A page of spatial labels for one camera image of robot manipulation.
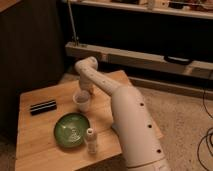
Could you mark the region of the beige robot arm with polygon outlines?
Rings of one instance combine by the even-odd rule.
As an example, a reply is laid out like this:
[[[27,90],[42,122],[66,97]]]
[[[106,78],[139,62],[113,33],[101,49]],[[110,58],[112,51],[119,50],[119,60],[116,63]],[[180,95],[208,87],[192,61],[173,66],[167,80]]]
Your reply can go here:
[[[78,61],[79,86],[92,92],[95,84],[111,97],[111,111],[127,171],[171,171],[141,92],[97,71],[98,61]]]

